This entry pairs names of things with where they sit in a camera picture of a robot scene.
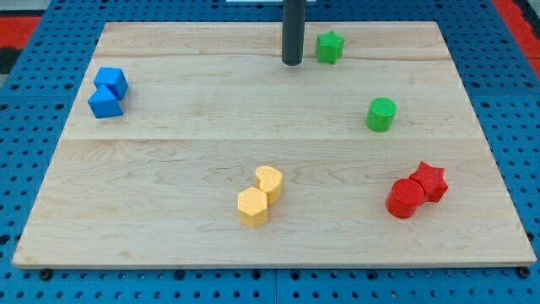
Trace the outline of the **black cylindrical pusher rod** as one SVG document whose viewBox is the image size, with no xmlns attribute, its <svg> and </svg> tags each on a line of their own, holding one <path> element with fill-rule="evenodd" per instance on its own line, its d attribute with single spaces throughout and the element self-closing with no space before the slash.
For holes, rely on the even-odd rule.
<svg viewBox="0 0 540 304">
<path fill-rule="evenodd" d="M 283 0 L 282 62 L 297 66 L 303 60 L 306 0 Z"/>
</svg>

